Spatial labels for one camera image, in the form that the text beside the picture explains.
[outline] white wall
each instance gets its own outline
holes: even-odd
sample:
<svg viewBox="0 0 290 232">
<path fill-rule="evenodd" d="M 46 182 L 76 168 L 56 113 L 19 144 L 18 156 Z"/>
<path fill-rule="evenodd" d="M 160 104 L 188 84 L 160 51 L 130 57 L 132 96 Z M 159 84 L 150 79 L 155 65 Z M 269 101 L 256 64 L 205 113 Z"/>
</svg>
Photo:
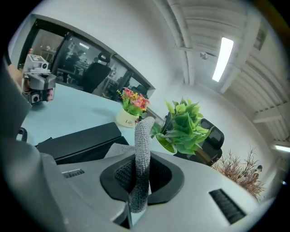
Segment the white wall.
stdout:
<svg viewBox="0 0 290 232">
<path fill-rule="evenodd" d="M 32 13 L 64 22 L 101 41 L 140 72 L 156 91 L 175 77 L 178 64 L 174 40 L 152 1 L 46 0 Z"/>
<path fill-rule="evenodd" d="M 161 114 L 164 116 L 168 113 L 164 99 L 169 102 L 172 100 L 179 102 L 182 96 L 185 99 L 190 98 L 193 102 L 199 102 L 200 112 L 203 116 L 224 133 L 225 140 L 222 146 L 224 155 L 231 150 L 243 162 L 247 158 L 250 145 L 256 147 L 258 164 L 263 166 L 260 178 L 266 183 L 268 180 L 263 179 L 263 176 L 273 166 L 276 157 L 251 121 L 233 104 L 213 90 L 198 84 L 195 87 L 186 86 L 183 81 L 178 79 L 173 80 L 171 87 L 166 92 L 159 93 L 157 99 L 159 99 L 160 109 L 163 105 Z"/>
</svg>

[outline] gray device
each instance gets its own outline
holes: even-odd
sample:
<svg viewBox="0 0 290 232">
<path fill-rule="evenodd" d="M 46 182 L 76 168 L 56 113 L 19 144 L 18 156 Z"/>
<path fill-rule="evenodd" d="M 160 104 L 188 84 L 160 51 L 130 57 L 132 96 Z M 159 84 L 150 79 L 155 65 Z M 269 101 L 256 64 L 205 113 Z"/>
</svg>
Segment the gray device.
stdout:
<svg viewBox="0 0 290 232">
<path fill-rule="evenodd" d="M 1 66 L 1 171 L 19 205 L 47 231 L 239 232 L 251 228 L 271 205 L 269 201 L 257 207 L 258 202 L 246 190 L 208 166 L 153 152 L 152 194 L 144 215 L 130 228 L 126 199 L 131 187 L 130 184 L 126 187 L 126 183 L 134 184 L 134 179 L 116 178 L 115 173 L 119 171 L 120 177 L 124 177 L 121 174 L 134 176 L 134 152 L 57 166 L 52 156 L 16 141 L 31 105 L 9 77 L 7 65 Z M 164 200 L 163 196 L 167 195 L 163 191 L 168 192 L 169 183 L 172 192 Z M 228 206 L 231 206 L 229 211 L 225 210 Z M 231 224 L 233 211 L 242 217 Z"/>
<path fill-rule="evenodd" d="M 53 100 L 55 83 L 56 76 L 48 69 L 48 62 L 41 56 L 28 54 L 23 68 L 22 90 L 29 103 Z"/>
</svg>

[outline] black vent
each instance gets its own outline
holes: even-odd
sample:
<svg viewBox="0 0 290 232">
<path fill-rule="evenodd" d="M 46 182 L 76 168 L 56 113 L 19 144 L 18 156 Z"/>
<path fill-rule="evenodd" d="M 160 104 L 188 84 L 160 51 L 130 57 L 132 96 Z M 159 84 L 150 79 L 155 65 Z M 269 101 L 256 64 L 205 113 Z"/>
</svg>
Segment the black vent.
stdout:
<svg viewBox="0 0 290 232">
<path fill-rule="evenodd" d="M 85 172 L 81 169 L 76 169 L 76 170 L 72 170 L 72 171 L 68 171 L 68 172 L 62 172 L 62 174 L 65 178 L 71 178 L 74 176 L 81 175 L 83 173 L 85 173 Z"/>
<path fill-rule="evenodd" d="M 245 213 L 225 194 L 222 189 L 217 189 L 209 193 L 217 206 L 222 211 L 223 215 L 227 218 L 229 223 L 233 224 L 243 217 Z"/>
</svg>

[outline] white flower pot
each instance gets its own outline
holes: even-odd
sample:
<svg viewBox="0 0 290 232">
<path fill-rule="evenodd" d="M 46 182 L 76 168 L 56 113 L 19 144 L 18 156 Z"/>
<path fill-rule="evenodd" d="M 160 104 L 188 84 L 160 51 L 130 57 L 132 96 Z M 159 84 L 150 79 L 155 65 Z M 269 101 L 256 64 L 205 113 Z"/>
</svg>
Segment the white flower pot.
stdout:
<svg viewBox="0 0 290 232">
<path fill-rule="evenodd" d="M 138 118 L 138 116 L 131 115 L 127 113 L 123 108 L 116 116 L 116 121 L 121 126 L 125 126 L 128 128 L 135 128 L 135 121 Z"/>
<path fill-rule="evenodd" d="M 166 150 L 160 143 L 159 141 L 156 139 L 156 136 L 153 137 L 152 141 L 151 141 L 151 150 L 152 151 L 157 151 L 157 152 L 161 152 L 164 154 L 169 154 L 169 155 L 174 155 L 175 153 L 172 153 L 168 150 Z"/>
</svg>

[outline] ceiling light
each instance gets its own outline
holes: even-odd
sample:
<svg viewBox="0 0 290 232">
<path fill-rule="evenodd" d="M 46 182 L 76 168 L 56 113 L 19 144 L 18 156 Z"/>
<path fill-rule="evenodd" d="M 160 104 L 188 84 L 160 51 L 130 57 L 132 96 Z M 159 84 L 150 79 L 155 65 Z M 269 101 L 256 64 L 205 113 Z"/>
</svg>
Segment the ceiling light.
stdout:
<svg viewBox="0 0 290 232">
<path fill-rule="evenodd" d="M 277 150 L 282 150 L 282 151 L 290 152 L 290 147 L 285 147 L 285 146 L 275 145 L 275 148 L 276 148 Z"/>
<path fill-rule="evenodd" d="M 230 58 L 233 45 L 234 41 L 222 37 L 221 50 L 219 51 L 216 70 L 214 70 L 213 74 L 213 80 L 219 82 L 219 80 L 221 79 L 222 74 L 227 66 L 227 62 Z"/>
<path fill-rule="evenodd" d="M 86 46 L 86 45 L 84 45 L 83 43 L 80 43 L 80 45 L 81 45 L 82 47 L 86 48 L 86 49 L 89 49 L 89 48 L 90 48 L 89 46 Z"/>
</svg>

